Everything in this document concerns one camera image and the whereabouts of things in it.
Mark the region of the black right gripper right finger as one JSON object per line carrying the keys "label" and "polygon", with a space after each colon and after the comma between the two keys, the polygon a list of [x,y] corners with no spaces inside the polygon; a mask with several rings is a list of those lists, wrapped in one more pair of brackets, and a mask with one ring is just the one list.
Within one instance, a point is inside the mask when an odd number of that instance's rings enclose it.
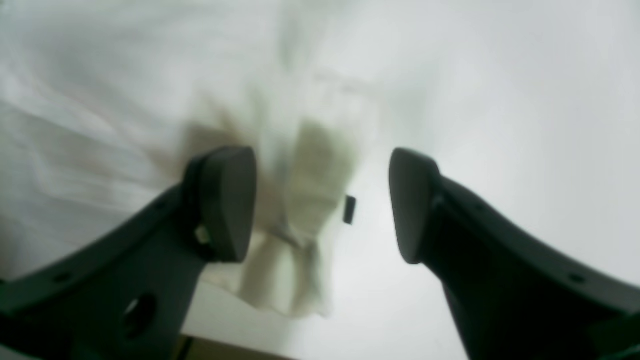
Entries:
{"label": "black right gripper right finger", "polygon": [[637,360],[640,291],[560,253],[450,178],[391,153],[399,251],[441,281],[471,360]]}

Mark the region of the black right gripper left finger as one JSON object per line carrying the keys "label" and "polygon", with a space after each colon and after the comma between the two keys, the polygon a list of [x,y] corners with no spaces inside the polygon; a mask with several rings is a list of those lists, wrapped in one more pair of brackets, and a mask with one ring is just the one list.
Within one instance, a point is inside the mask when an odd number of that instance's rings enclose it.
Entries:
{"label": "black right gripper left finger", "polygon": [[169,360],[207,264],[240,264],[253,148],[190,160],[183,181],[105,237],[1,286],[1,346],[41,360]]}

